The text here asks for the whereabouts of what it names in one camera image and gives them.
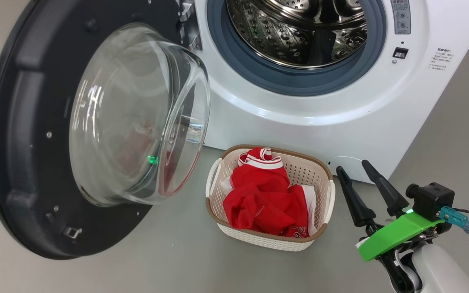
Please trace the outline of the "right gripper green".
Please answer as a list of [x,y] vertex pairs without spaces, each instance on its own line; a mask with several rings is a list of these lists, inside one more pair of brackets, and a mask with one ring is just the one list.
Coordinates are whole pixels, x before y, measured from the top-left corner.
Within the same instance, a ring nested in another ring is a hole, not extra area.
[[402,262],[400,253],[438,236],[448,223],[445,219],[428,221],[418,214],[406,214],[403,209],[409,202],[397,189],[369,161],[363,160],[362,167],[383,197],[388,214],[399,218],[385,226],[376,223],[375,212],[362,201],[344,168],[338,166],[337,177],[353,224],[366,228],[367,236],[357,245],[359,255],[366,262],[377,260],[383,265],[394,291],[421,291],[422,280],[414,268]]

